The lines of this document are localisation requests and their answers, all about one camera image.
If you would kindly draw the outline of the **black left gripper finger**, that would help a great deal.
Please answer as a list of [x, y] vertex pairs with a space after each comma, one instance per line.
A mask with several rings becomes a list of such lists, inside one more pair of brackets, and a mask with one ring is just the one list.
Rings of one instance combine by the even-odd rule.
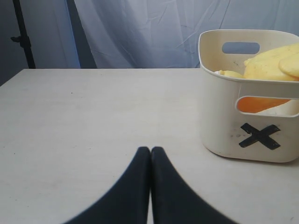
[[139, 147], [118, 181], [67, 224], [146, 224], [150, 198], [150, 150]]

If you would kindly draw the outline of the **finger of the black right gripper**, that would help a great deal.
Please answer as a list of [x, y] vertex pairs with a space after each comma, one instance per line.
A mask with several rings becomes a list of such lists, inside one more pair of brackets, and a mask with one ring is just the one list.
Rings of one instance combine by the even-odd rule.
[[235, 224], [183, 180], [165, 150], [151, 150], [151, 201], [155, 224]]

